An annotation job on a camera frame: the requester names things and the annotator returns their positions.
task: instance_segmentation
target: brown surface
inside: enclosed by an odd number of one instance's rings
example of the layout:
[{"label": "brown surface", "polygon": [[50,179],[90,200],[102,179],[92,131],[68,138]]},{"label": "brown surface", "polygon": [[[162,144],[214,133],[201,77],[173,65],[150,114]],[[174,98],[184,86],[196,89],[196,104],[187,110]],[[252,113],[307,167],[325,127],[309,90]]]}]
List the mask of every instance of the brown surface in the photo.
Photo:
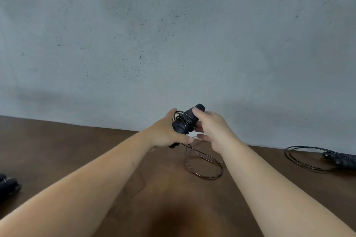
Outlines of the brown surface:
[{"label": "brown surface", "polygon": [[[23,184],[18,195],[0,206],[0,217],[132,134],[132,131],[0,116],[0,172],[16,177]],[[207,143],[199,148],[213,152]],[[319,174],[294,165],[280,149],[253,149],[356,230],[354,173]],[[192,164],[203,174],[215,170],[198,160],[192,160]],[[224,175],[215,181],[188,173],[184,169],[184,148],[179,146],[147,154],[94,236],[262,236],[262,233],[228,171],[225,169]]]}]

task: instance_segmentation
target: person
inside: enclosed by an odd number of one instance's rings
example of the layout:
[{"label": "person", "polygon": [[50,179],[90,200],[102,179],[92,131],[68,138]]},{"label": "person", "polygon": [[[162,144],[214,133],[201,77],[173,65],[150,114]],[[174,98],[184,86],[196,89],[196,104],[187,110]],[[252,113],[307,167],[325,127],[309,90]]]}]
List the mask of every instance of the person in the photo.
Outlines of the person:
[{"label": "person", "polygon": [[[0,221],[0,236],[89,237],[145,154],[193,139],[172,128],[172,109],[151,127],[29,199]],[[220,153],[265,237],[356,236],[327,208],[278,173],[238,139],[217,113],[193,108],[196,131]]]}]

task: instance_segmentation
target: right arm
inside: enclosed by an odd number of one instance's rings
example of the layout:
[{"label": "right arm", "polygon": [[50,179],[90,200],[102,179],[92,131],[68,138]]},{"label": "right arm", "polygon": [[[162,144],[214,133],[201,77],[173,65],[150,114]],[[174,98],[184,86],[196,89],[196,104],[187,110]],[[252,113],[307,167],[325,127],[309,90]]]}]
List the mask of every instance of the right arm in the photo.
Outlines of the right arm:
[{"label": "right arm", "polygon": [[217,113],[193,113],[200,119],[198,138],[220,153],[265,237],[356,237],[327,208],[276,171],[238,139]]}]

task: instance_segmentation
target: bare forearm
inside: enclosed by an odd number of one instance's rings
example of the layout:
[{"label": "bare forearm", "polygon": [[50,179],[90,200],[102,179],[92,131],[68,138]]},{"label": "bare forearm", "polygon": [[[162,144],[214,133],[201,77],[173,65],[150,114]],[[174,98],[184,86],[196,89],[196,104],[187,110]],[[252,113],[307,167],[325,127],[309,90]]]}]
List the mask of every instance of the bare forearm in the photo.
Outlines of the bare forearm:
[{"label": "bare forearm", "polygon": [[328,209],[278,173],[237,138],[222,156],[265,237],[356,236]]},{"label": "bare forearm", "polygon": [[21,205],[0,221],[1,234],[91,236],[151,147],[144,133],[125,140]]}]

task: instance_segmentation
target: cable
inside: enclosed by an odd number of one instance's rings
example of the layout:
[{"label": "cable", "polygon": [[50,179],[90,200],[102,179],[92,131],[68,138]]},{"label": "cable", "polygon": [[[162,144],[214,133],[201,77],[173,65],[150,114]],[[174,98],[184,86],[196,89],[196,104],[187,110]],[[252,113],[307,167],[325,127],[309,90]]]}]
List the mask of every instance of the cable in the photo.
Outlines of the cable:
[{"label": "cable", "polygon": [[350,160],[352,163],[355,163],[354,160],[344,156],[343,154],[341,153],[338,153],[338,152],[335,152],[335,151],[332,151],[332,150],[329,150],[329,149],[325,149],[325,148],[320,148],[320,147],[313,147],[313,146],[304,146],[304,145],[295,145],[295,146],[290,146],[288,148],[286,148],[284,150],[284,155],[286,156],[287,159],[289,159],[291,162],[303,167],[303,168],[307,168],[307,169],[312,169],[314,171],[320,171],[320,172],[329,172],[329,171],[333,171],[333,170],[336,170],[336,169],[339,169],[340,167],[334,167],[334,168],[330,168],[330,169],[323,169],[323,168],[319,168],[319,167],[316,167],[316,166],[313,166],[313,165],[310,165],[308,163],[304,163],[298,159],[296,159],[292,154],[291,154],[291,151],[293,150],[296,150],[296,149],[303,149],[303,148],[311,148],[311,149],[317,149],[317,150],[322,150],[322,151],[326,151],[328,153],[331,153],[331,154],[335,154],[337,156],[340,156],[344,159],[347,159],[347,160]]},{"label": "cable", "polygon": [[[175,120],[181,120],[181,122],[182,122],[183,126],[185,127],[186,131],[193,131],[194,130],[194,122],[193,122],[192,118],[188,114],[186,114],[185,112],[176,111],[174,116],[173,116],[173,118],[172,118],[172,122],[174,122]],[[186,161],[188,167],[191,170],[191,171],[189,171],[190,173],[192,173],[192,174],[194,174],[194,175],[196,175],[196,176],[198,176],[200,178],[208,179],[208,180],[218,179],[220,176],[223,175],[224,170],[222,168],[222,164],[225,163],[224,161],[219,162],[217,159],[213,158],[212,156],[210,156],[208,154],[205,154],[204,152],[193,148],[190,144],[188,144],[188,145],[182,144],[182,145],[185,146],[184,157],[185,157],[185,161]],[[193,168],[191,167],[191,165],[188,162],[188,156],[187,156],[187,150],[188,149],[192,149],[199,157],[201,157],[205,161],[219,165],[220,173],[218,175],[215,175],[215,176],[204,176],[204,175],[201,175],[201,174],[197,173],[195,170],[193,170]],[[203,157],[202,155],[207,156],[207,157],[211,158],[212,160],[209,160],[209,159]]]}]

